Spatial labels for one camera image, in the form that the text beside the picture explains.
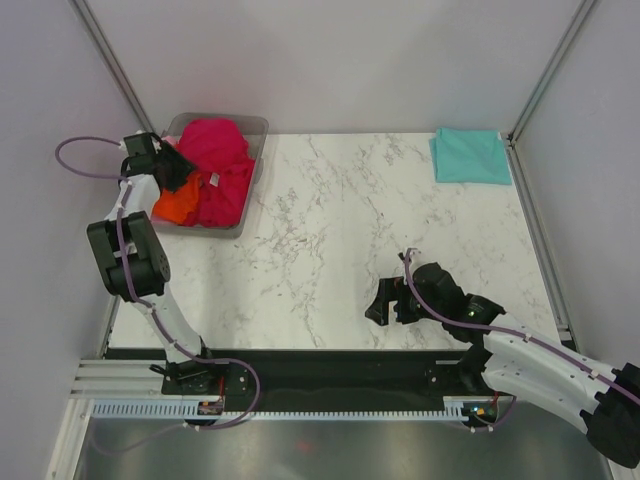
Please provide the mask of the crimson red t shirt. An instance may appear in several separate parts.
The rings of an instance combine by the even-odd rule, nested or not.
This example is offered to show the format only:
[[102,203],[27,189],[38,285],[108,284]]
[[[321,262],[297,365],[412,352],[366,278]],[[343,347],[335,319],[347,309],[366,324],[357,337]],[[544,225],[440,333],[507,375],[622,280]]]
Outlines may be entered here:
[[192,226],[237,225],[255,167],[249,144],[238,126],[227,118],[193,120],[183,131],[179,151],[201,175],[200,199]]

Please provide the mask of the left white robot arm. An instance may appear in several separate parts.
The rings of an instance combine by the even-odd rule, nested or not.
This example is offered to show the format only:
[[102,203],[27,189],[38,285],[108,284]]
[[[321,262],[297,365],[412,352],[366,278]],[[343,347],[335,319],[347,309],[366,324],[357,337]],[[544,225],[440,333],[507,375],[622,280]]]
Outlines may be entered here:
[[206,395],[220,371],[173,297],[169,261],[150,219],[161,193],[184,186],[194,166],[154,134],[123,144],[120,193],[105,219],[87,227],[89,244],[107,291],[132,304],[161,340],[166,363],[150,370],[164,377],[162,393]]

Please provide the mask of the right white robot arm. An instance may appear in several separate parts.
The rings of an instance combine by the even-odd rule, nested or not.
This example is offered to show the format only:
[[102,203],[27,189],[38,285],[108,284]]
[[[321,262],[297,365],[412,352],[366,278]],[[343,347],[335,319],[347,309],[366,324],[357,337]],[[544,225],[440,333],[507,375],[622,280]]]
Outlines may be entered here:
[[519,322],[486,297],[466,293],[437,263],[382,278],[366,317],[380,326],[440,322],[469,344],[458,368],[467,392],[489,388],[525,400],[585,434],[608,460],[639,465],[639,368],[621,369],[582,356]]

